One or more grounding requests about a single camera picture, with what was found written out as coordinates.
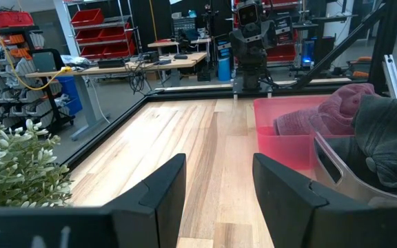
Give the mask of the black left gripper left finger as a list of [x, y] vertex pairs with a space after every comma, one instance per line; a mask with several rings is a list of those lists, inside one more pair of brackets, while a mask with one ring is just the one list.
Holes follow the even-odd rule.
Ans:
[[0, 207], [0, 247], [175, 247], [186, 171], [177, 154], [101, 207]]

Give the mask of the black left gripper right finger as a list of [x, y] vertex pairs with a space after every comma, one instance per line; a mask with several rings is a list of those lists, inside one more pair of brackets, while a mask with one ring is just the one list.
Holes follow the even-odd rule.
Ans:
[[397, 247], [397, 207], [372, 207], [261, 153], [256, 197], [275, 247]]

